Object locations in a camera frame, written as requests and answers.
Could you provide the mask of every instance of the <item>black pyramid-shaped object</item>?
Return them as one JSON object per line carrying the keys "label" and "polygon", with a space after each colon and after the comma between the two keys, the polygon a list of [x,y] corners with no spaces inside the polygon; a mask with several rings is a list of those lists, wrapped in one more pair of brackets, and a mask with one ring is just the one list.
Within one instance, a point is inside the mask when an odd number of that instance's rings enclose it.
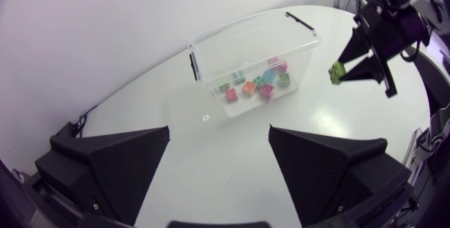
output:
{"label": "black pyramid-shaped object", "polygon": [[394,198],[409,176],[385,153],[385,139],[340,139],[271,126],[269,142],[304,227],[358,205],[403,176]]}
{"label": "black pyramid-shaped object", "polygon": [[53,136],[51,150],[36,166],[47,184],[82,211],[134,225],[168,142],[168,127],[87,138]]}

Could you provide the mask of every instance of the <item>white wall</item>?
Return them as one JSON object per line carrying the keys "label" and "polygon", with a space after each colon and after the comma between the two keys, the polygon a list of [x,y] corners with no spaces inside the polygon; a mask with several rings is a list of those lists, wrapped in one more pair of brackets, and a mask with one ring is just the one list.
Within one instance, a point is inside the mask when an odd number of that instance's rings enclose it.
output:
{"label": "white wall", "polygon": [[0,0],[0,159],[33,173],[67,121],[195,33],[299,4],[333,0]]}

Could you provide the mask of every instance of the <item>pink block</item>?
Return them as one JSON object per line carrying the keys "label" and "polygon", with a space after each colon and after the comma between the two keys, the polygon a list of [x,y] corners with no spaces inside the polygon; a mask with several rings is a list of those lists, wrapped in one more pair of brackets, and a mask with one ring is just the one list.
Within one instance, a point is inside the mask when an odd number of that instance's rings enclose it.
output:
{"label": "pink block", "polygon": [[259,95],[261,95],[262,98],[270,99],[272,96],[272,91],[274,90],[274,86],[270,84],[263,84],[261,89],[259,89]]}
{"label": "pink block", "polygon": [[236,90],[234,88],[227,89],[224,91],[224,93],[227,103],[238,101],[238,94],[236,93]]}
{"label": "pink block", "polygon": [[277,57],[270,58],[269,60],[267,60],[267,63],[269,65],[271,65],[272,63],[276,63],[276,62],[278,62],[278,58]]}
{"label": "pink block", "polygon": [[288,71],[288,63],[286,62],[282,62],[279,66],[278,66],[278,71],[281,73],[285,73]]}

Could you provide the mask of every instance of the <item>orange block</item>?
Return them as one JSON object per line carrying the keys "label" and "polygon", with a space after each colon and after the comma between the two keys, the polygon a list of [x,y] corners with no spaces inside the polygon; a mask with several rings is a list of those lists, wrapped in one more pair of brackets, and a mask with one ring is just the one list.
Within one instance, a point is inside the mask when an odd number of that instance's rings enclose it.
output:
{"label": "orange block", "polygon": [[247,96],[252,96],[255,93],[256,84],[247,81],[242,87],[242,92]]}

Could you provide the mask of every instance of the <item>yellow-green block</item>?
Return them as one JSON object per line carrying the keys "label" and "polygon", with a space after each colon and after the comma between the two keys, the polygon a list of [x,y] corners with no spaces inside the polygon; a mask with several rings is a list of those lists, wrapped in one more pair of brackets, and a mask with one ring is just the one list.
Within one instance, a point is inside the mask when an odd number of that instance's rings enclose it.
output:
{"label": "yellow-green block", "polygon": [[289,87],[289,73],[280,73],[280,79],[278,80],[278,83],[280,84],[280,87]]}
{"label": "yellow-green block", "polygon": [[340,62],[334,63],[330,70],[328,70],[328,73],[333,84],[340,84],[339,79],[346,74],[344,64]]}

